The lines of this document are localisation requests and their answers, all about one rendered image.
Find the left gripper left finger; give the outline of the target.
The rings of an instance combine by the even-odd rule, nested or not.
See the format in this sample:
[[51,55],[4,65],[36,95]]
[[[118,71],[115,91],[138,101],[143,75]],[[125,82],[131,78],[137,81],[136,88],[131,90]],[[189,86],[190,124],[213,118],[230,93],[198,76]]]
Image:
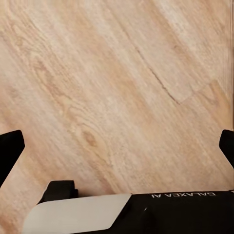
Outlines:
[[0,135],[0,187],[25,148],[21,130]]

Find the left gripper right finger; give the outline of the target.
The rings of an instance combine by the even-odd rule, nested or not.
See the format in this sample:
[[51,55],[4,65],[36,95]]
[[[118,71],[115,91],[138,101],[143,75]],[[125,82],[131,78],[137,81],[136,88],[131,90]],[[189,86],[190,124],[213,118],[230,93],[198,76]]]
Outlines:
[[219,147],[234,168],[234,131],[222,131]]

